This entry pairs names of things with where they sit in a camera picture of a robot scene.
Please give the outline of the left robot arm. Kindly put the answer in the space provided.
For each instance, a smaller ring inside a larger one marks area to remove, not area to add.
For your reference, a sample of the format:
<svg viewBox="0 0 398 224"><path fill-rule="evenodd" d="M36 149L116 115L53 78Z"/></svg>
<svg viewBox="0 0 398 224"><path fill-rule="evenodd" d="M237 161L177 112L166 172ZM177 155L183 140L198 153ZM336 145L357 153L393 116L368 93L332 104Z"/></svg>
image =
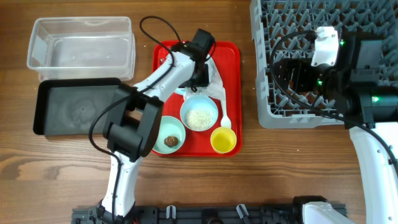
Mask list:
<svg viewBox="0 0 398 224"><path fill-rule="evenodd" d="M155 146L164 103L184 83L196 88L202 77L209 76L215 67L215 48L214 42L177 42L166 49L165 62L146 80L119 85L113 102L95 118L106 117L104 153L111 157L108 189L97 206L103 223L132 221L139 167Z"/></svg>

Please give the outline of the white napkin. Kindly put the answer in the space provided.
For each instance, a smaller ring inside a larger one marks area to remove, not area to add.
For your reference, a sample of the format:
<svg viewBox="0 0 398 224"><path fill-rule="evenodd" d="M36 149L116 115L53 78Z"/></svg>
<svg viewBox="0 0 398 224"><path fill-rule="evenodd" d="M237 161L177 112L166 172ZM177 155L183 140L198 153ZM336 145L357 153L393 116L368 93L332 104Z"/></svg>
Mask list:
<svg viewBox="0 0 398 224"><path fill-rule="evenodd" d="M186 88L185 93L183 94L184 100L197 95L208 96L216 100L226 100L226 90L223 87L223 81L214 60L212 58L209 59L205 65L208 66L209 75L211 78L210 84L206 87L198 87L196 92Z"/></svg>

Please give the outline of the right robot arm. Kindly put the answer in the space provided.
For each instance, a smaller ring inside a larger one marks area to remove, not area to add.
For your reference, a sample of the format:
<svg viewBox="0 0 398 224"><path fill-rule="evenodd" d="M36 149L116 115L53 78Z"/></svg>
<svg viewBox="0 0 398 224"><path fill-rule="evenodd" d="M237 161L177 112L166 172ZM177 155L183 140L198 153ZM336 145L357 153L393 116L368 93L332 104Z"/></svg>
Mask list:
<svg viewBox="0 0 398 224"><path fill-rule="evenodd" d="M344 123L357 153L368 223L397 222L397 88L379 84L382 40L332 27L313 31L312 58L270 59L282 93L315 90L335 101L335 113L301 107Z"/></svg>

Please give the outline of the brown food ball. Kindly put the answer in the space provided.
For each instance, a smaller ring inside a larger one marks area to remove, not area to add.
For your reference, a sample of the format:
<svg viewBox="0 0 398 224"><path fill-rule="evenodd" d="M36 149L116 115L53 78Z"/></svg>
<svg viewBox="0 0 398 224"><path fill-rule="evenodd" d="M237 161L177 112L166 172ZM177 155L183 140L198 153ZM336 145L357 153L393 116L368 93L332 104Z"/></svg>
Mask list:
<svg viewBox="0 0 398 224"><path fill-rule="evenodd" d="M164 144L168 147L175 147L179 144L179 140L176 136L168 136L164 139Z"/></svg>

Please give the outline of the yellow cup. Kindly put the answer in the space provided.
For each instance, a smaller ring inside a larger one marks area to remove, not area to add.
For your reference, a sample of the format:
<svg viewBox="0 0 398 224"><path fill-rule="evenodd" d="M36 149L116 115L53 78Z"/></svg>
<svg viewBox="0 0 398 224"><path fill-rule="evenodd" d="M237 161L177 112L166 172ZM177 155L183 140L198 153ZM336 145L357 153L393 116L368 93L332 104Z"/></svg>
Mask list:
<svg viewBox="0 0 398 224"><path fill-rule="evenodd" d="M215 152L226 154L235 148L237 137L231 128L219 127L212 132L210 143Z"/></svg>

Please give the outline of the light blue rice bowl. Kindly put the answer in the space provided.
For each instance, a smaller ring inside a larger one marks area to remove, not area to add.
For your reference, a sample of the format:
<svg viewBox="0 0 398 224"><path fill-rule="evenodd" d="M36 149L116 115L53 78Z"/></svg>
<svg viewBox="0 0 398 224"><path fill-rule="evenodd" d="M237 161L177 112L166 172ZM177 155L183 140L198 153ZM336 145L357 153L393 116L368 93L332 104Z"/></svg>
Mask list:
<svg viewBox="0 0 398 224"><path fill-rule="evenodd" d="M218 107L208 96L192 96L183 102L180 118L188 129L206 131L215 125L218 119Z"/></svg>

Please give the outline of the green bowl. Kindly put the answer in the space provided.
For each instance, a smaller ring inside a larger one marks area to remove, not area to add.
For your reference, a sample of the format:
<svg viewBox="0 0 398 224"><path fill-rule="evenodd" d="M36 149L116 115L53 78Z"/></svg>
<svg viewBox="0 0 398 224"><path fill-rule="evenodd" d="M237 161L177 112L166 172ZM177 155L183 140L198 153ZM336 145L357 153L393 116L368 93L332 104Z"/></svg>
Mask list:
<svg viewBox="0 0 398 224"><path fill-rule="evenodd" d="M179 140L179 144L175 147L166 146L164 144L164 139L168 136L176 136ZM186 131L182 122L173 116L163 116L153 151L159 154L175 153L183 146L185 138Z"/></svg>

